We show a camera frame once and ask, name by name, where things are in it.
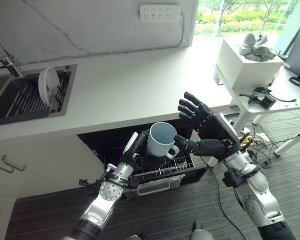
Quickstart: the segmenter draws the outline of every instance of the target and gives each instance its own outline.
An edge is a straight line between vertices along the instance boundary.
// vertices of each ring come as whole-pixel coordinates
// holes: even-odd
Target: white box
[[[283,65],[276,56],[269,61],[251,61],[239,54],[240,45],[223,40],[216,62],[228,86],[232,89],[266,87]]]

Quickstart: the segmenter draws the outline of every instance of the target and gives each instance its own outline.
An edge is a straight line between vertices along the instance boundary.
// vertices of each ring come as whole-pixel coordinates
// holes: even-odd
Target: dishwasher handle
[[[166,184],[167,184],[166,187],[164,186],[164,187],[159,188],[159,189],[150,190],[150,191],[146,191],[146,192],[142,192],[142,193],[140,192],[140,190],[142,190],[145,187],[139,187],[137,189],[137,194],[139,196],[146,196],[146,195],[151,195],[151,194],[157,194],[157,193],[160,193],[160,192],[164,192],[164,191],[169,190],[171,188],[170,182],[166,182],[166,183],[164,182],[164,183],[162,183],[162,185],[166,185]]]

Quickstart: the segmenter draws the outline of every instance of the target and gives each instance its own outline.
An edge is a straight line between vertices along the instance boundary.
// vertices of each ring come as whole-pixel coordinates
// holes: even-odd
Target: mug handle
[[[167,152],[166,155],[165,155],[165,156],[166,156],[168,159],[170,159],[170,160],[172,160],[172,159],[180,152],[180,149],[179,149],[177,146],[175,146],[175,145],[172,145],[172,146],[171,146],[171,149],[174,150],[175,154],[174,154],[174,155],[171,155],[171,154],[169,154],[169,153]]]

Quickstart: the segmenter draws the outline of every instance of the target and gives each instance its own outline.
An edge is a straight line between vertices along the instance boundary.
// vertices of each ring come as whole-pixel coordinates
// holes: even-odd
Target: window
[[[250,32],[268,35],[273,47],[299,0],[200,0],[193,45],[219,47],[227,38],[241,43]]]

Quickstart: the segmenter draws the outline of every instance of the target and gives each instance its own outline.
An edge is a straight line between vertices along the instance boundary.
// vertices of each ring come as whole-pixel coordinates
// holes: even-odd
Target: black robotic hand
[[[198,156],[214,156],[221,160],[241,149],[234,129],[223,114],[214,113],[188,92],[184,93],[184,98],[186,100],[179,101],[179,116],[190,122],[202,140],[194,142],[177,135],[174,140],[181,150]]]

